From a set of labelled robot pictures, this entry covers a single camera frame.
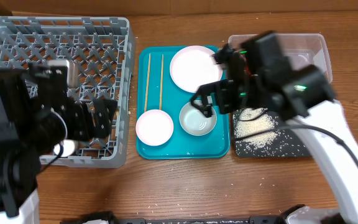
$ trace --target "clear plastic bin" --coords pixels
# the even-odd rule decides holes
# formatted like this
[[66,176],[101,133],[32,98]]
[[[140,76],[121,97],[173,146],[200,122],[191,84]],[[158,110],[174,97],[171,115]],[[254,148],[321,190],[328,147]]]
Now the clear plastic bin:
[[[238,48],[240,44],[256,34],[231,35],[229,45]],[[333,71],[326,41],[321,34],[278,34],[284,54],[290,58],[293,69],[298,70],[312,64],[320,68],[329,83],[333,81]]]

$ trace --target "wooden table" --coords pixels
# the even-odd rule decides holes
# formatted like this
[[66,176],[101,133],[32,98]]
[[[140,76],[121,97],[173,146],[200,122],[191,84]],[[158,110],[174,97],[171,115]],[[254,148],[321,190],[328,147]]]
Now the wooden table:
[[[358,12],[300,12],[204,16],[128,17],[137,37],[136,55],[146,47],[216,45],[232,34],[323,34],[333,67],[333,87],[358,140]],[[137,74],[131,83],[127,161],[119,169],[53,166],[40,174],[41,223],[112,210],[119,218],[235,218],[276,215],[305,203],[336,207],[312,159],[222,159],[149,161],[135,148]]]

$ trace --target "blue tray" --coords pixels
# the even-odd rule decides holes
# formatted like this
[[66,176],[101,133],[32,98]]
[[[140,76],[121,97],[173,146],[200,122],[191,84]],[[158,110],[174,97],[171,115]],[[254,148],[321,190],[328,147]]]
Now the blue tray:
[[[219,158],[224,156],[230,148],[229,116],[228,114],[219,114],[219,108],[217,106],[215,106],[214,109],[218,113],[218,120],[215,128],[210,133],[204,136],[192,136],[186,133],[180,126],[180,110],[189,102],[193,94],[176,86],[171,79],[170,64],[173,56],[184,47],[186,46],[149,47],[143,50],[139,56],[137,119],[139,119],[144,112],[149,54],[151,54],[151,63],[147,110],[158,109],[160,100],[161,58],[162,54],[164,54],[162,110],[167,112],[173,120],[173,134],[165,144],[161,146],[148,146],[139,140],[139,138],[136,139],[136,149],[138,153],[146,159]],[[215,46],[205,47],[215,52],[218,50]]]

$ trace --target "black cable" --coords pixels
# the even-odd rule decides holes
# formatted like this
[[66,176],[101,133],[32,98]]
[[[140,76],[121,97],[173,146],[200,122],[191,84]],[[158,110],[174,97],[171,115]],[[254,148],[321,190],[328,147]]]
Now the black cable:
[[44,168],[41,169],[39,173],[42,173],[43,171],[45,171],[45,170],[46,170],[50,165],[52,165],[57,159],[61,158],[61,156],[62,156],[62,154],[63,154],[64,148],[63,148],[63,145],[62,145],[61,143],[59,144],[59,146],[60,146],[60,151],[59,151],[59,153],[57,154],[57,156],[56,156],[54,159],[52,159],[52,161],[50,161],[47,165],[45,165]]
[[0,72],[19,72],[19,71],[26,71],[26,69],[21,69],[21,68],[0,68]]
[[256,119],[259,119],[261,116],[263,116],[263,115],[265,115],[265,114],[267,114],[267,110],[264,110],[263,112],[261,112],[260,115],[254,117],[254,118],[251,118],[251,119],[248,119],[248,120],[241,120],[241,119],[239,119],[238,121],[255,121]]
[[354,155],[352,150],[349,148],[349,146],[347,146],[346,143],[341,138],[339,138],[335,134],[333,134],[323,128],[319,128],[319,127],[315,127],[315,126],[311,126],[311,125],[298,124],[298,125],[293,125],[293,126],[281,126],[281,127],[277,127],[277,128],[273,128],[273,129],[269,129],[269,130],[265,130],[265,131],[260,131],[258,133],[250,134],[248,136],[234,138],[232,140],[233,141],[241,141],[243,139],[251,138],[251,137],[254,137],[259,134],[265,134],[265,133],[268,133],[271,131],[279,131],[279,130],[286,130],[286,129],[312,129],[312,130],[315,130],[315,131],[318,131],[318,132],[328,135],[329,137],[333,138],[338,145],[342,146],[346,150],[347,153],[349,153],[350,157],[353,159],[354,163],[356,164],[356,166],[358,168],[358,160],[357,160],[356,156]]

